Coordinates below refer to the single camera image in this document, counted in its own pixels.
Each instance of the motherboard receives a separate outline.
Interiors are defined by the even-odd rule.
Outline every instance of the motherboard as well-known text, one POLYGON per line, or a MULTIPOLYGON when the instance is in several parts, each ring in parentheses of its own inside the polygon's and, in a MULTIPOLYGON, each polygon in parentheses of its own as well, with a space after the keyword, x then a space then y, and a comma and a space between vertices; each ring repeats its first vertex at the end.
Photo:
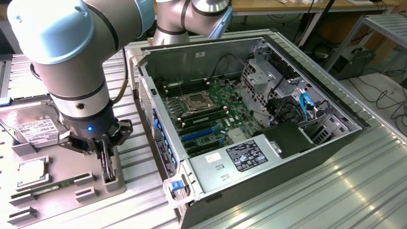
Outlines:
POLYGON ((242 102, 245 88, 230 80, 215 79, 207 90, 189 94, 179 89, 181 95, 163 101, 191 157, 252 138, 264 128, 242 102))

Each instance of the warning label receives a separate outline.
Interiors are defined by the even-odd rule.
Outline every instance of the warning label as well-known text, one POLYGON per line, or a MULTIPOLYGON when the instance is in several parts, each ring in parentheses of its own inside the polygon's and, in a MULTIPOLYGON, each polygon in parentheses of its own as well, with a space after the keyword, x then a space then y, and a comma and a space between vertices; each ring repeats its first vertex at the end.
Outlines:
POLYGON ((58 128, 51 119, 15 125, 31 144, 41 144, 58 139, 58 128))
POLYGON ((227 153, 241 172, 269 161, 254 140, 229 148, 227 153))

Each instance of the circuit board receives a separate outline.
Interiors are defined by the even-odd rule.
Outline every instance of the circuit board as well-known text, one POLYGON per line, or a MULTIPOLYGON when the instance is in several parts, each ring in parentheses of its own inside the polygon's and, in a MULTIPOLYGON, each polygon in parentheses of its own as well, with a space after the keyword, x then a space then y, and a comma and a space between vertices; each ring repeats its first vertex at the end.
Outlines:
POLYGON ((240 139, 245 140, 252 138, 253 134, 262 129, 245 103, 240 100, 241 90, 233 83, 217 79, 206 91, 183 94, 182 96, 171 98, 163 97, 173 123, 177 127, 186 151, 191 156, 198 156, 209 151, 198 151, 197 149, 201 147, 210 146, 211 144, 215 148, 229 146, 240 139), (183 134, 189 128, 181 124, 181 117, 189 117, 189 115, 199 114, 205 111, 215 111, 217 108, 222 107, 227 107, 226 113, 217 115, 217 112, 213 112, 211 116, 206 116, 209 120, 203 124, 191 124, 190 129, 195 128, 197 130, 183 134), (210 134, 189 140, 189 136, 202 133, 203 130, 207 130, 210 134))

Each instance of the green circuit board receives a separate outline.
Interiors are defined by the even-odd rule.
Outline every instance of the green circuit board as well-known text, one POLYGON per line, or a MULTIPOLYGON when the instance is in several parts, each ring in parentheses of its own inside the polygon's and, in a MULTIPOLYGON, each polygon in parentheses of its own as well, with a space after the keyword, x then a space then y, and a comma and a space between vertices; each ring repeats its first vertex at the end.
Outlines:
POLYGON ((215 128, 213 134, 205 135, 193 140, 183 141, 186 151, 191 156, 201 155, 207 151, 214 150, 215 148, 234 144, 234 140, 230 137, 229 131, 234 130, 236 133, 237 130, 241 129, 246 138, 252 138, 253 134, 264 128, 254 116, 250 115, 250 110, 245 103, 238 99, 241 96, 241 90, 245 89, 233 87, 233 85, 225 80, 217 79, 213 81, 211 86, 206 91, 183 94, 183 96, 171 98, 163 97, 165 105, 170 113, 173 123, 177 127, 177 131, 179 132, 181 139, 185 136, 199 133, 203 130, 215 128), (222 113, 218 115, 218 113, 214 112, 210 115, 205 115, 207 120, 199 118, 197 120, 205 120, 203 124, 199 123, 199 125, 205 125, 205 128, 191 133, 181 134, 189 128, 182 126, 178 119, 179 117, 189 117, 190 114, 215 110, 217 108, 225 106, 227 107, 227 114, 222 113), (203 146, 209 146, 210 144, 213 144, 214 147, 210 147, 209 150, 197 151, 197 149, 203 146))

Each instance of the blue pcie slot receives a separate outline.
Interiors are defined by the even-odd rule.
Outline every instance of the blue pcie slot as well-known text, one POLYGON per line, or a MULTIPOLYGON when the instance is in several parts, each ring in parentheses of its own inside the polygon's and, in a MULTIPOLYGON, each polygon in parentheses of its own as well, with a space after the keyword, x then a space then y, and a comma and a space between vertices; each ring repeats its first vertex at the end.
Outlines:
POLYGON ((202 137, 202 136, 211 135, 211 134, 217 131, 217 128, 218 128, 218 125, 214 126, 214 127, 211 127, 211 128, 207 129, 207 130, 203 130, 203 131, 195 133, 195 134, 183 136, 182 139, 181 139, 181 141, 182 141, 182 142, 186 142, 186 141, 193 140, 193 139, 195 139, 195 138, 199 138, 199 137, 202 137))

